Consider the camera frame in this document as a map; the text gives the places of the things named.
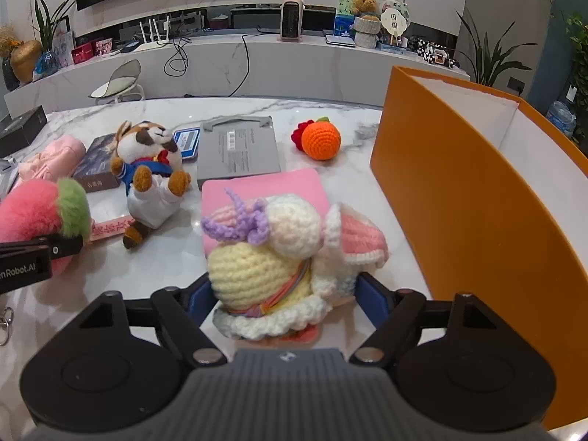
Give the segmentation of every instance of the orange box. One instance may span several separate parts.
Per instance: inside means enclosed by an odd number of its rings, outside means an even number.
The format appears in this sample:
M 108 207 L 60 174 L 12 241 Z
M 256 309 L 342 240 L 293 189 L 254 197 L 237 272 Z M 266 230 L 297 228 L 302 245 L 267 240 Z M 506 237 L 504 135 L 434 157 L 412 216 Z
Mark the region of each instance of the orange box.
M 394 67 L 372 171 L 435 299 L 480 297 L 551 364 L 547 429 L 588 417 L 588 160 L 510 94 Z

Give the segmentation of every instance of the red crocheted strawberry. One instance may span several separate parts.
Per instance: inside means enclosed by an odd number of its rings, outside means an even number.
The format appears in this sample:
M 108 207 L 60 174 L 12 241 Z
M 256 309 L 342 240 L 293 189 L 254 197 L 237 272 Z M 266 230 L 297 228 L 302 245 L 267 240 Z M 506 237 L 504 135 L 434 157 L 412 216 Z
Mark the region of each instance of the red crocheted strawberry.
M 300 123 L 298 128 L 295 129 L 292 133 L 292 136 L 290 136 L 292 142 L 296 144 L 296 148 L 301 152 L 304 152 L 304 149 L 302 149 L 302 133 L 304 132 L 304 129 L 306 129 L 307 126 L 311 125 L 312 123 L 314 123 L 312 119 L 309 119 L 305 123 Z

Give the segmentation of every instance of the pink fluffy toy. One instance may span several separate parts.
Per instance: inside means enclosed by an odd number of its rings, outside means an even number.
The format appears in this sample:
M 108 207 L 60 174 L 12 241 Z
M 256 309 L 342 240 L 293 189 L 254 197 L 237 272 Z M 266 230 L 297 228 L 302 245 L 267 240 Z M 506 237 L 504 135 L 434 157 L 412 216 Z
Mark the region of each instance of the pink fluffy toy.
M 17 242 L 60 234 L 90 235 L 90 210 L 86 192 L 73 179 L 55 182 L 31 179 L 13 189 L 0 203 L 0 242 Z M 53 275 L 61 273 L 71 256 L 51 262 Z

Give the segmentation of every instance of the dark book cover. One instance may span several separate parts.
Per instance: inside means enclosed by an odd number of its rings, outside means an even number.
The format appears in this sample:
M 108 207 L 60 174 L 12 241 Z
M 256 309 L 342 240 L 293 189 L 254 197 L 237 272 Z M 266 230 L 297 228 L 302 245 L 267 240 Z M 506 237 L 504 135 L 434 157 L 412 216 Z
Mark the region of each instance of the dark book cover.
M 116 149 L 114 134 L 97 137 L 73 173 L 86 192 L 113 189 L 119 180 L 110 172 L 110 160 Z

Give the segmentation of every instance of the white plush shorts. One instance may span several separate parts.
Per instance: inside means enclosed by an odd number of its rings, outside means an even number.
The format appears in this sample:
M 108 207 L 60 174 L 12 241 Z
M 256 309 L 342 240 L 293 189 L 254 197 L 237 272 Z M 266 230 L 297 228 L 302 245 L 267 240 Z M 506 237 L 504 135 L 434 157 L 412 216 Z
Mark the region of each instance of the white plush shorts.
M 182 197 L 178 197 L 168 189 L 169 178 L 151 176 L 151 187 L 145 192 L 130 186 L 126 204 L 130 215 L 152 229 L 157 229 L 173 213 L 180 208 Z

